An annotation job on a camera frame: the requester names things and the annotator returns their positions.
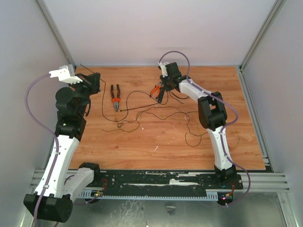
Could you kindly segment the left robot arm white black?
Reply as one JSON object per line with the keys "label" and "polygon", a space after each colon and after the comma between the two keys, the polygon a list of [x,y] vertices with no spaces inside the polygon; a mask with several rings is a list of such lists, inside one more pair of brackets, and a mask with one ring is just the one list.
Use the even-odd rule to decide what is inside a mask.
{"label": "left robot arm white black", "polygon": [[[55,131],[38,121],[28,105],[31,88],[45,78],[58,78],[60,82],[67,84],[55,94]],[[34,193],[26,194],[23,201],[34,218],[35,226],[38,226],[40,219],[54,221],[56,224],[65,223],[71,216],[75,200],[84,188],[88,185],[95,187],[101,183],[100,167],[95,163],[84,162],[75,175],[66,175],[71,158],[84,133],[85,117],[91,107],[90,96],[100,92],[100,79],[100,73],[86,76],[81,73],[69,73],[63,69],[39,77],[26,90],[25,106],[30,117],[53,137],[53,148],[44,175]]]}

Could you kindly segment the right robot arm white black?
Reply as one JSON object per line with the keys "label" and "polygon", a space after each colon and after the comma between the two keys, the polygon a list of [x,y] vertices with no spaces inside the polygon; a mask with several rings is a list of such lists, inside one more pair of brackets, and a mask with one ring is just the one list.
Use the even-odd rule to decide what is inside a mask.
{"label": "right robot arm white black", "polygon": [[225,129],[227,112],[221,93],[205,90],[191,78],[181,75],[175,62],[159,62],[158,65],[161,69],[161,82],[156,100],[161,103],[164,93],[175,89],[197,103],[199,121],[207,130],[214,150],[215,184],[220,188],[226,188],[235,180],[237,172],[230,158]]}

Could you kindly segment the black zip tie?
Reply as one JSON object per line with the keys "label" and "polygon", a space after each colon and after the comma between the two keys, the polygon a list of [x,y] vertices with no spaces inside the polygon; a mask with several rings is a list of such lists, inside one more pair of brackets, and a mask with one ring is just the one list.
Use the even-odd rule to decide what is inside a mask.
{"label": "black zip tie", "polygon": [[150,106],[153,106],[153,105],[156,105],[156,104],[157,104],[157,103],[153,103],[153,104],[150,104],[150,105],[139,106],[139,107],[134,107],[134,108],[127,108],[127,109],[120,110],[120,112],[125,112],[125,111],[131,111],[131,110],[141,109],[141,108],[150,107]]}

